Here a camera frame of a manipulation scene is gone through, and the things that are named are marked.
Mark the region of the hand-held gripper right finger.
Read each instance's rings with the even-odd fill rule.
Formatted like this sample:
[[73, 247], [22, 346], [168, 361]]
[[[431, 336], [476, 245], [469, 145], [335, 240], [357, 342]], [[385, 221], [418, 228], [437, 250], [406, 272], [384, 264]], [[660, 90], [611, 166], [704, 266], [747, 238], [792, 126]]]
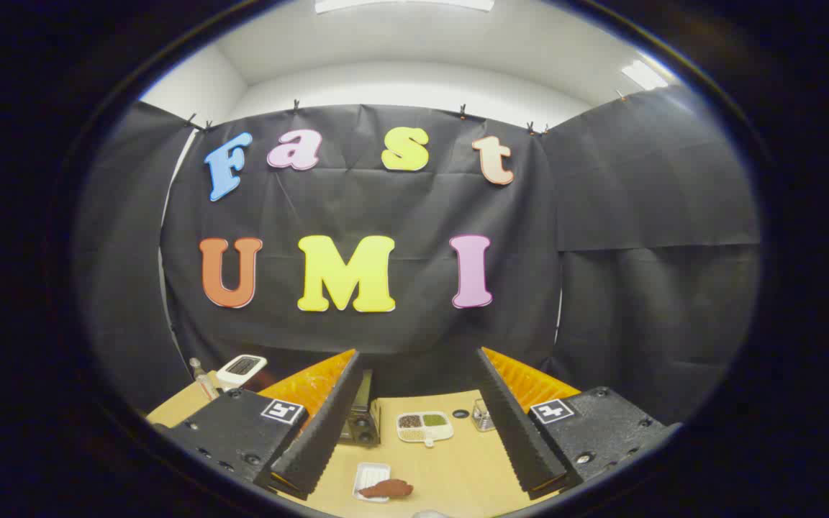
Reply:
[[624, 468], [680, 429], [612, 388], [580, 391], [487, 347], [475, 351], [474, 380], [520, 488], [532, 499]]

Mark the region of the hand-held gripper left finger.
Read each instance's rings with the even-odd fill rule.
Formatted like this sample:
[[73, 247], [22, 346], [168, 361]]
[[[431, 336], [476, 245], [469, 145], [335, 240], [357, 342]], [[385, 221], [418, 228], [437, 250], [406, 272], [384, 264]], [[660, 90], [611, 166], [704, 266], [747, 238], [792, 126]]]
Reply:
[[346, 350], [263, 391], [232, 388], [158, 431], [228, 478], [306, 499], [312, 494], [362, 383]]

